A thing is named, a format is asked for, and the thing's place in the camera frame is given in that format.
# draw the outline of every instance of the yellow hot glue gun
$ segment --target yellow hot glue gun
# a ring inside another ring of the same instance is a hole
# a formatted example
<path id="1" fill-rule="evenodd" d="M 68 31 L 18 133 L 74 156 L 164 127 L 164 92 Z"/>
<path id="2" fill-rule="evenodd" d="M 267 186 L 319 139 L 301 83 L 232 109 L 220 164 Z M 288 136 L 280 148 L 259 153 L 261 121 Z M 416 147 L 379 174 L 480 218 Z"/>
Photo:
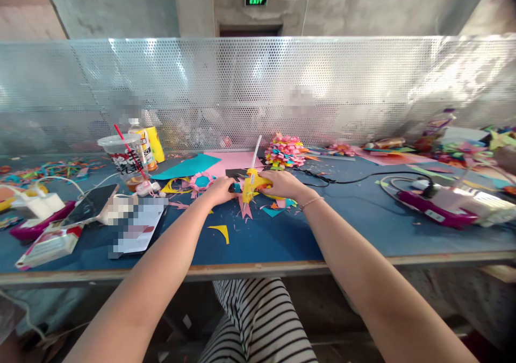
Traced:
<path id="1" fill-rule="evenodd" d="M 272 185 L 272 182 L 265 177 L 259 177 L 256 168 L 250 168 L 247 170 L 247 178 L 243 181 L 242 190 L 242 201 L 243 210 L 247 208 L 247 204 L 251 202 L 256 189 L 266 188 L 268 185 Z"/>

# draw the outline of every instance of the yellow can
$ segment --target yellow can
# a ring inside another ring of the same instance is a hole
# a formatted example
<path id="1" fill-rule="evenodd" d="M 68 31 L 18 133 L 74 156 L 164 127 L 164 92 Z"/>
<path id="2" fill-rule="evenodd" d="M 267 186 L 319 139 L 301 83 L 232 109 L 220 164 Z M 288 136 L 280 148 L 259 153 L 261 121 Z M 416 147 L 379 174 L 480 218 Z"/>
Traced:
<path id="1" fill-rule="evenodd" d="M 159 162 L 165 161 L 165 154 L 163 153 L 163 147 L 160 143 L 160 138 L 157 136 L 157 130 L 155 126 L 151 126 L 145 128 L 147 134 L 149 136 L 150 148 L 152 149 L 152 154 L 154 155 L 154 160 Z"/>

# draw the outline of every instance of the table edge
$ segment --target table edge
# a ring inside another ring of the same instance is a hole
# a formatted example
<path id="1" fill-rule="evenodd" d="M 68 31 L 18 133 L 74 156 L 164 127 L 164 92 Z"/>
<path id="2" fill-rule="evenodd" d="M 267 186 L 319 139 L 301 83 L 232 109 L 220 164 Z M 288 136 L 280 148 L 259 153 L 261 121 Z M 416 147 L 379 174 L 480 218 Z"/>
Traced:
<path id="1" fill-rule="evenodd" d="M 395 266 L 485 266 L 510 264 L 516 251 L 477 252 L 460 254 L 429 254 L 406 257 L 386 257 Z M 32 289 L 68 286 L 88 286 L 119 283 L 131 269 L 91 271 L 14 272 L 0 274 L 0 288 Z M 266 262 L 228 265 L 193 265 L 185 282 L 213 281 L 250 277 L 287 277 L 329 274 L 324 261 Z"/>

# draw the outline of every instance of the cup lid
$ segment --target cup lid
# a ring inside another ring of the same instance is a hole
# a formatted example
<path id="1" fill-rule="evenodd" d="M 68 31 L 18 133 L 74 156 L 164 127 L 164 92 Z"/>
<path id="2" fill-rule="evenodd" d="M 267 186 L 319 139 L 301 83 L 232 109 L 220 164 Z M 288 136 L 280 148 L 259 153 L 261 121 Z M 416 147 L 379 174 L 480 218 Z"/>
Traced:
<path id="1" fill-rule="evenodd" d="M 122 145 L 128 143 L 135 143 L 141 137 L 139 134 L 128 133 L 124 134 L 124 140 L 120 138 L 119 135 L 114 134 L 113 136 L 103 137 L 100 140 L 97 140 L 97 144 L 100 146 L 110 146 L 110 145 Z"/>

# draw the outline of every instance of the black cord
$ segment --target black cord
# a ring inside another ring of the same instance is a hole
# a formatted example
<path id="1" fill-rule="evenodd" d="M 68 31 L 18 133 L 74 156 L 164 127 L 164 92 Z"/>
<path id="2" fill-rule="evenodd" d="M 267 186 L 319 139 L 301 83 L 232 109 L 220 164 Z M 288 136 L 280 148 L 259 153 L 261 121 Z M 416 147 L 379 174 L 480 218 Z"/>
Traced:
<path id="1" fill-rule="evenodd" d="M 326 182 L 326 184 L 323 185 L 323 186 L 317 185 L 317 184 L 303 183 L 306 186 L 312 186 L 312 187 L 321 187 L 321 188 L 323 188 L 323 187 L 328 187 L 330 184 L 351 184 L 351 183 L 357 183 L 359 181 L 365 180 L 368 177 L 373 176 L 373 175 L 392 175 L 392 174 L 400 174 L 400 173 L 415 174 L 415 175 L 419 175 L 419 176 L 425 177 L 425 178 L 428 179 L 428 187 L 429 188 L 433 188 L 434 187 L 434 181 L 433 181 L 433 179 L 430 176 L 428 176 L 426 174 L 422 174 L 420 172 L 415 172 L 415 171 L 375 172 L 375 173 L 369 174 L 367 176 L 364 176 L 361 179 L 350 180 L 350 181 L 347 181 L 347 182 L 338 182 L 337 180 L 329 179 L 329 178 L 321 176 L 321 175 L 316 175 L 315 173 L 309 171 L 308 169 L 301 169 L 301 168 L 298 168 L 298 167 L 292 167 L 292 169 L 304 172 L 305 174 L 307 174 L 309 176 L 313 176 L 316 179 L 321 179 L 322 181 Z"/>

